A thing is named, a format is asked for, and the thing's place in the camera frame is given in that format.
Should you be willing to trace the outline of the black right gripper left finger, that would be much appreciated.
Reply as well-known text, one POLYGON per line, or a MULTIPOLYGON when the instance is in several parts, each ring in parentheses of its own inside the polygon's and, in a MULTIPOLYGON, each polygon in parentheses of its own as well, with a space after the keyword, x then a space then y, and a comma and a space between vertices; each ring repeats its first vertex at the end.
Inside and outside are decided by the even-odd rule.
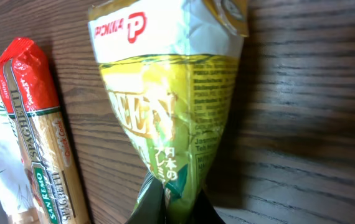
POLYGON ((148 171, 136 205, 126 224, 165 224, 165 201, 162 183, 148 171))

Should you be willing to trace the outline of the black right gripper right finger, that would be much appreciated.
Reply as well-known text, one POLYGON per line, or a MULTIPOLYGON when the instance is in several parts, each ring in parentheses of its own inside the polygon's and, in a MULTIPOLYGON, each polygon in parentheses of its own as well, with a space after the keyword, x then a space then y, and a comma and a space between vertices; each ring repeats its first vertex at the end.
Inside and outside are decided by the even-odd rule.
POLYGON ((194 205, 190 224, 225 224, 223 219, 217 214, 213 205, 207 198, 206 193, 201 190, 194 205))

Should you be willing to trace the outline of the green tea drink carton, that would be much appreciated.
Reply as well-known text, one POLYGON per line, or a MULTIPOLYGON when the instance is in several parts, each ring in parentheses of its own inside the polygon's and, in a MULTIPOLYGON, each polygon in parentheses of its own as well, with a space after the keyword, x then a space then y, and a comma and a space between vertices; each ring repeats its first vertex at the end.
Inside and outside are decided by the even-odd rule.
POLYGON ((88 30, 112 110, 186 223, 217 154, 244 39, 245 0, 107 1, 88 30))

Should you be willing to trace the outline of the white bamboo tube bottle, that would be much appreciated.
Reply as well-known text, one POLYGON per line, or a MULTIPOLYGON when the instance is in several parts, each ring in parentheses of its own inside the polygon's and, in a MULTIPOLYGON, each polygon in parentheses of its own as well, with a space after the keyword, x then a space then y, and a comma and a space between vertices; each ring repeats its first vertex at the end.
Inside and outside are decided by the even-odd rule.
POLYGON ((40 223, 11 120, 0 97, 0 203, 7 223, 40 223))

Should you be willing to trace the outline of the San Remo spaghetti pack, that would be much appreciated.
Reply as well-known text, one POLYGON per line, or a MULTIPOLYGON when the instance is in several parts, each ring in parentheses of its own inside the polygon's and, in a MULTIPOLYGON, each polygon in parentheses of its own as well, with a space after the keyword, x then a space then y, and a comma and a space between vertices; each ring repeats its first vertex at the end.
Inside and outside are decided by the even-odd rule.
POLYGON ((0 97, 40 222, 90 223, 48 60, 33 40, 17 37, 0 56, 0 97))

